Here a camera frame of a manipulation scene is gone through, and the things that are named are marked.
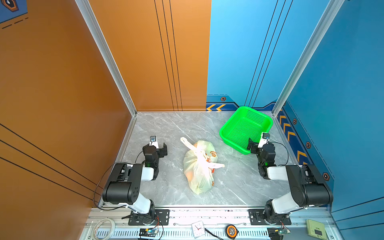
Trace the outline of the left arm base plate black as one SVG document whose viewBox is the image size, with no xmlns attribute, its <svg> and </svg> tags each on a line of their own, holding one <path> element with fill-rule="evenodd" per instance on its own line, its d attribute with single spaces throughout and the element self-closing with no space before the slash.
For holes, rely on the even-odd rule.
<svg viewBox="0 0 384 240">
<path fill-rule="evenodd" d="M 156 226 L 163 225 L 168 226 L 170 219 L 169 210 L 158 210 L 155 209 L 154 212 L 142 215 L 142 214 L 132 214 L 129 217 L 129 226 Z"/>
</svg>

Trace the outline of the translucent yellowish plastic bag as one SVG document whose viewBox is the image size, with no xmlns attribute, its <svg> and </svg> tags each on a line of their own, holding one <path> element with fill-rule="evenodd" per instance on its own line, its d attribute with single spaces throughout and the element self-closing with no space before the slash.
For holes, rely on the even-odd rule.
<svg viewBox="0 0 384 240">
<path fill-rule="evenodd" d="M 196 195 L 209 191 L 214 186 L 213 173 L 225 165 L 218 163 L 218 154 L 211 142 L 200 140 L 191 144 L 184 137 L 181 142 L 189 149 L 183 166 L 190 189 Z"/>
</svg>

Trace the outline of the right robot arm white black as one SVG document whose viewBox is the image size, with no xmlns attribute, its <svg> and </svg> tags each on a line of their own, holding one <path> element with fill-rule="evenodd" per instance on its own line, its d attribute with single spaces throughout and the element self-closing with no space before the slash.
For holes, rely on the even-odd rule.
<svg viewBox="0 0 384 240">
<path fill-rule="evenodd" d="M 247 149 L 258 158 L 258 169 L 266 180 L 287 181 L 289 192 L 266 202 L 263 211 L 251 213 L 251 219 L 266 224 L 284 224 L 290 213 L 306 207 L 319 207 L 333 202 L 333 193 L 315 165 L 275 164 L 275 146 L 268 139 L 253 142 L 249 139 Z"/>
</svg>

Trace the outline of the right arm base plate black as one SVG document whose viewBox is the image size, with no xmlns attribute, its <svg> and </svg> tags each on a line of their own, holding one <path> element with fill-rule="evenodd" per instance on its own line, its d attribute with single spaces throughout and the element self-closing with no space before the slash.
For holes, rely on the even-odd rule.
<svg viewBox="0 0 384 240">
<path fill-rule="evenodd" d="M 250 222 L 252 226 L 256 225 L 276 225 L 281 226 L 284 224 L 285 226 L 290 226 L 292 224 L 290 216 L 285 215 L 277 215 L 275 217 L 271 217 L 268 220 L 266 220 L 266 217 L 264 216 L 264 210 L 262 209 L 250 209 L 248 210 Z"/>
</svg>

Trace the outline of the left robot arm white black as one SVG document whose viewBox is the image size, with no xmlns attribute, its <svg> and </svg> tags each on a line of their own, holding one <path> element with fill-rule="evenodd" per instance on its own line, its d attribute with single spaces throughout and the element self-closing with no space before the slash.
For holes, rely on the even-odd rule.
<svg viewBox="0 0 384 240">
<path fill-rule="evenodd" d="M 143 147 L 144 161 L 139 164 L 116 163 L 106 182 L 102 199 L 104 202 L 129 208 L 129 216 L 134 221 L 151 225 L 156 218 L 154 202 L 140 193 L 141 182 L 154 181 L 159 174 L 160 159 L 168 155 L 168 148 L 163 144 L 148 144 Z"/>
</svg>

